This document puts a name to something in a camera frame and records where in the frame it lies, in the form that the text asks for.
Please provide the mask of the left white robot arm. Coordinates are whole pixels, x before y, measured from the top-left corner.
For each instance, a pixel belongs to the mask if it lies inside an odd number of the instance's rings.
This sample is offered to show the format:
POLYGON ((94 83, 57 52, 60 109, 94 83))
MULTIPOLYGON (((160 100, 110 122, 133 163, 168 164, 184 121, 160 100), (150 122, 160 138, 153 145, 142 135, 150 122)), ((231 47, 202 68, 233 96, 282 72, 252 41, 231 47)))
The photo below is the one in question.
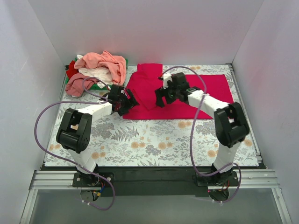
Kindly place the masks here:
POLYGON ((98 185, 100 178, 98 166, 87 148, 91 137, 92 123, 113 113, 123 116, 134 106, 139 105, 130 89, 113 84, 107 98, 92 102, 78 110, 67 109, 57 132, 57 142, 76 162, 80 180, 88 186, 98 185))

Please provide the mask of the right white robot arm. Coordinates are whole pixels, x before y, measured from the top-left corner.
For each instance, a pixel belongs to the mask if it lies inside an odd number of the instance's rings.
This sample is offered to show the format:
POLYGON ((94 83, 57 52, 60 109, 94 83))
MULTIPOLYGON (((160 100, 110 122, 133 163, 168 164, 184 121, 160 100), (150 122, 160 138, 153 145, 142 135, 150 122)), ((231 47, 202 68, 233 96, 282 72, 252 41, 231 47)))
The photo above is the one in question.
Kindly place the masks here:
POLYGON ((218 153, 208 173, 195 169, 197 179, 201 182, 222 185, 232 176, 234 158, 240 144, 249 134, 249 125, 242 106, 237 103, 220 101, 207 94, 206 88, 191 87, 184 73, 163 73, 159 79, 163 86, 155 91, 156 105, 164 107, 179 100, 196 108, 194 118, 204 112, 214 119, 215 134, 219 141, 218 153))

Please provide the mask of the magenta t shirt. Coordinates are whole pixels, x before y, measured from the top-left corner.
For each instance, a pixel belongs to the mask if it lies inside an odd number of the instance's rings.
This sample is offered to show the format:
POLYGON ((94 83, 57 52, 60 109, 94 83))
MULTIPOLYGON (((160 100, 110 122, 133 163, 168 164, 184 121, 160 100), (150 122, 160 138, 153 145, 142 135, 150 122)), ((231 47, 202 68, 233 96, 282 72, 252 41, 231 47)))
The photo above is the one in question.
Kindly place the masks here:
MULTIPOLYGON (((158 78, 162 74, 161 64, 139 64, 137 71, 131 75, 127 88, 131 90, 138 106, 123 115, 124 119, 151 120, 151 119, 193 119, 196 108, 176 100, 172 104, 166 104, 161 108, 156 106, 155 90, 163 86, 158 78)), ((233 97, 224 74, 201 75, 207 86, 207 93, 224 102, 233 103, 233 97)))

